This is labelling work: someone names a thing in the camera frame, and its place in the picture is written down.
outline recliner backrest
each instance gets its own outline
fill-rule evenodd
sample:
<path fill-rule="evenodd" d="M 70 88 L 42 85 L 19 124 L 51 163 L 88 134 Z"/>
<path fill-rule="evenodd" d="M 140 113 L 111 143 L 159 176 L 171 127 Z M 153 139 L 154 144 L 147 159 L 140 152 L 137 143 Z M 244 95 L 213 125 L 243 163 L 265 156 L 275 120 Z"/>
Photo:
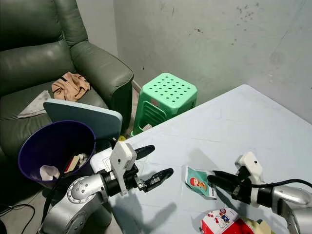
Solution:
<path fill-rule="evenodd" d="M 84 40 L 76 0 L 0 0 L 0 96 L 74 72 Z"/>

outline seat cushion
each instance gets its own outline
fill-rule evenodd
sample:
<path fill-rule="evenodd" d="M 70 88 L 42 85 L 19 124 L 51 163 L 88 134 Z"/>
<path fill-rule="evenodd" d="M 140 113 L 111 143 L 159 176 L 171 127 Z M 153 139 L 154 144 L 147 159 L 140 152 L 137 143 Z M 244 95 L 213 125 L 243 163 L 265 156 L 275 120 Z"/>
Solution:
<path fill-rule="evenodd" d="M 53 98 L 52 83 L 53 81 L 1 97 L 0 143 L 10 161 L 16 162 L 22 144 L 32 133 L 51 123 L 47 114 L 28 118 L 17 118 L 17 115 L 43 90 L 48 90 Z M 105 102 L 92 87 L 78 102 L 107 108 Z"/>

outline green plastic stool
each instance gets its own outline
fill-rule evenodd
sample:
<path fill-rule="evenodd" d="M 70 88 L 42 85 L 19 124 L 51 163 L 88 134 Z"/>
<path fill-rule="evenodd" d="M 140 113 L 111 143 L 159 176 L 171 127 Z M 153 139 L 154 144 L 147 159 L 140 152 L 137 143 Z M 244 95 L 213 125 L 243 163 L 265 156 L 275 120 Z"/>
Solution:
<path fill-rule="evenodd" d="M 197 89 L 194 85 L 170 74 L 162 73 L 145 84 L 140 92 L 132 135 L 143 132 L 195 106 Z"/>

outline floor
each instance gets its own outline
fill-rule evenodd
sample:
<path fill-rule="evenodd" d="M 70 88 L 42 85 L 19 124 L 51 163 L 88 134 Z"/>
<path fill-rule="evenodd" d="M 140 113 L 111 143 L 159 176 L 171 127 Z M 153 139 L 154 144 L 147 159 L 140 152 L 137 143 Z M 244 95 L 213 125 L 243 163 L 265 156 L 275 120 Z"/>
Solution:
<path fill-rule="evenodd" d="M 138 92 L 135 89 L 133 89 L 132 116 L 131 116 L 130 125 L 129 125 L 129 128 L 126 129 L 122 133 L 126 138 L 131 137 L 131 131 L 133 129 L 134 119 L 136 116 L 137 101 L 138 101 Z M 32 221 L 29 223 L 29 225 L 25 229 L 24 234 L 34 234 L 37 232 L 40 226 L 44 202 L 45 202 L 45 197 L 42 195 L 42 191 L 39 191 L 33 197 L 30 197 L 18 203 L 18 204 L 30 204 L 34 206 L 36 209 L 35 215 Z M 20 234 L 24 226 L 28 222 L 28 220 L 31 218 L 32 212 L 33 211 L 31 208 L 22 207 L 21 209 L 12 210 L 6 215 L 0 217 L 0 219 L 4 222 L 6 226 L 7 234 Z M 86 230 L 86 233 L 122 234 L 122 231 L 120 227 L 118 226 L 114 216 L 112 216 L 112 222 L 106 230 L 103 230 L 100 232 L 97 230 L 96 232 L 94 232 L 93 230 L 88 229 Z"/>

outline green leather recliner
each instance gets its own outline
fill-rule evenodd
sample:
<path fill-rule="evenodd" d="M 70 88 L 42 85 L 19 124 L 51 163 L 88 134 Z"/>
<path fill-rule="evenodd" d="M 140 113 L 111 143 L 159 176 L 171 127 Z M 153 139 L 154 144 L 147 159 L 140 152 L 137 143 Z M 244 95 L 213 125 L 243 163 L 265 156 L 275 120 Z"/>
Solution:
<path fill-rule="evenodd" d="M 118 111 L 128 127 L 133 72 L 88 42 L 75 0 L 0 0 L 0 176 L 16 177 L 20 147 L 51 122 L 17 115 L 43 90 L 53 97 L 51 84 L 68 71 L 91 84 L 79 102 Z"/>

